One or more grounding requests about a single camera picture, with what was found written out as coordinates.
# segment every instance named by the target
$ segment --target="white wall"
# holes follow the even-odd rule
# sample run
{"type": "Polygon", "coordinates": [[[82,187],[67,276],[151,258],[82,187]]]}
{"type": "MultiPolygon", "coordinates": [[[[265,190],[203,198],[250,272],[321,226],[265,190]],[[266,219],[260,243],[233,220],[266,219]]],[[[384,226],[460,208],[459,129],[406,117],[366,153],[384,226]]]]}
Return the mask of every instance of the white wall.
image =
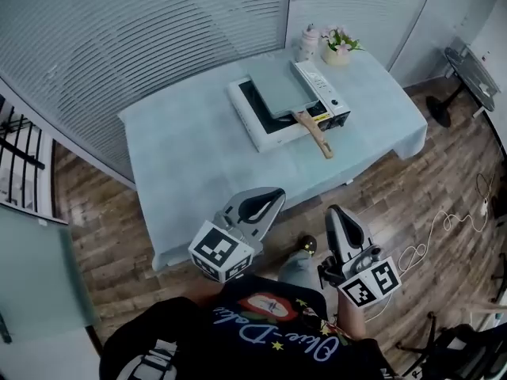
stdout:
{"type": "Polygon", "coordinates": [[[6,380],[95,380],[98,354],[85,329],[18,344],[0,343],[6,380]]]}
{"type": "Polygon", "coordinates": [[[507,91],[507,0],[497,0],[470,49],[493,78],[500,91],[507,91]]]}
{"type": "Polygon", "coordinates": [[[464,32],[461,24],[474,3],[477,4],[477,1],[427,0],[414,30],[391,68],[391,75],[401,86],[411,86],[443,74],[447,64],[443,51],[464,32]]]}
{"type": "Polygon", "coordinates": [[[486,23],[488,16],[497,0],[473,0],[467,15],[458,27],[458,37],[465,43],[471,44],[486,23]]]}

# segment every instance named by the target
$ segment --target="flower pot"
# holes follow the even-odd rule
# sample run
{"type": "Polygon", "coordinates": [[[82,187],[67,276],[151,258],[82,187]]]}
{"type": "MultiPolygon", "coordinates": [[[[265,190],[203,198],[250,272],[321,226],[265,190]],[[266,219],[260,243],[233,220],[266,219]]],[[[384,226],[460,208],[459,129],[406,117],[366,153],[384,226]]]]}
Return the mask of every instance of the flower pot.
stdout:
{"type": "Polygon", "coordinates": [[[322,50],[322,59],[332,67],[344,67],[350,63],[350,52],[346,55],[338,55],[328,44],[322,50]]]}

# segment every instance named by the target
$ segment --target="table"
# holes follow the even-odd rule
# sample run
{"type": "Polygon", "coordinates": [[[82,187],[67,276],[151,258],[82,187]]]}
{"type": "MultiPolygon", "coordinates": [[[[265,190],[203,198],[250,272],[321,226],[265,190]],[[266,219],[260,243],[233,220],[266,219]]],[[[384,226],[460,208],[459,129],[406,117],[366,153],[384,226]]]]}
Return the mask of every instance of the table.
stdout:
{"type": "MultiPolygon", "coordinates": [[[[258,57],[279,55],[292,52],[258,57]]],[[[326,160],[309,135],[258,153],[226,92],[247,76],[249,60],[192,76],[120,114],[154,270],[187,260],[186,244],[237,192],[280,187],[288,208],[353,179],[390,150],[405,159],[424,146],[427,123],[412,100],[368,52],[355,51],[343,68],[315,60],[352,110],[344,127],[326,131],[334,157],[326,160]]]]}
{"type": "Polygon", "coordinates": [[[445,48],[444,53],[458,76],[460,84],[458,89],[444,101],[440,101],[434,96],[426,97],[426,105],[435,121],[442,127],[451,127],[451,116],[448,108],[463,89],[468,90],[479,107],[493,112],[493,96],[497,93],[497,89],[480,63],[473,55],[463,57],[456,50],[449,47],[445,48]]]}

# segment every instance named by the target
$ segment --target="chair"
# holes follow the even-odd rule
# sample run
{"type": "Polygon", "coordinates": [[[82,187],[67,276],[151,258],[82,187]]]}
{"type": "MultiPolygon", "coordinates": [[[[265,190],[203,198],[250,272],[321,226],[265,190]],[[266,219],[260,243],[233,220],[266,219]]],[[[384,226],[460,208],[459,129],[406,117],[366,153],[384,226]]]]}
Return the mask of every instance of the chair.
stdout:
{"type": "Polygon", "coordinates": [[[403,376],[419,365],[421,379],[424,380],[494,378],[503,371],[507,363],[507,324],[482,332],[476,332],[469,325],[458,325],[452,329],[441,329],[435,340],[436,316],[429,313],[428,318],[432,322],[425,348],[396,344],[400,350],[421,354],[403,376]],[[461,348],[452,348],[451,343],[459,344],[461,348]]]}
{"type": "Polygon", "coordinates": [[[500,258],[503,264],[504,272],[503,275],[492,275],[492,280],[501,280],[500,289],[498,289],[497,296],[491,299],[491,302],[498,302],[501,295],[507,290],[507,258],[505,258],[504,253],[500,253],[500,258]]]}

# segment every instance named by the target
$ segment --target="black chair leg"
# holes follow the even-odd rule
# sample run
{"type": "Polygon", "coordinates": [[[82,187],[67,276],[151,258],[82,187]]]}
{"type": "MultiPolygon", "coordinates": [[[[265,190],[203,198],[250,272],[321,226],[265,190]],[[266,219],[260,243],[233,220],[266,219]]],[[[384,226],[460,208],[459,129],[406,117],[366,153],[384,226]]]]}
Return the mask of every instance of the black chair leg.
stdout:
{"type": "Polygon", "coordinates": [[[500,288],[498,289],[497,296],[492,298],[491,302],[498,302],[501,295],[507,290],[507,258],[505,257],[504,253],[500,253],[500,258],[501,258],[501,261],[503,264],[504,273],[503,273],[503,275],[500,275],[500,276],[495,276],[495,275],[491,276],[492,280],[501,279],[501,284],[500,284],[500,288]]]}
{"type": "Polygon", "coordinates": [[[428,355],[424,354],[419,359],[417,359],[412,366],[410,366],[408,369],[405,370],[405,373],[402,374],[402,377],[408,376],[410,373],[412,373],[412,370],[416,367],[420,366],[425,359],[428,357],[428,355]]]}
{"type": "Polygon", "coordinates": [[[405,373],[403,373],[403,377],[407,376],[415,369],[417,366],[421,365],[431,353],[432,349],[435,346],[435,331],[436,331],[436,315],[433,312],[428,313],[428,318],[431,320],[431,328],[429,329],[429,337],[428,342],[426,343],[426,348],[408,348],[402,345],[401,342],[396,344],[396,348],[401,351],[420,353],[421,356],[414,362],[412,366],[410,366],[405,373]]]}

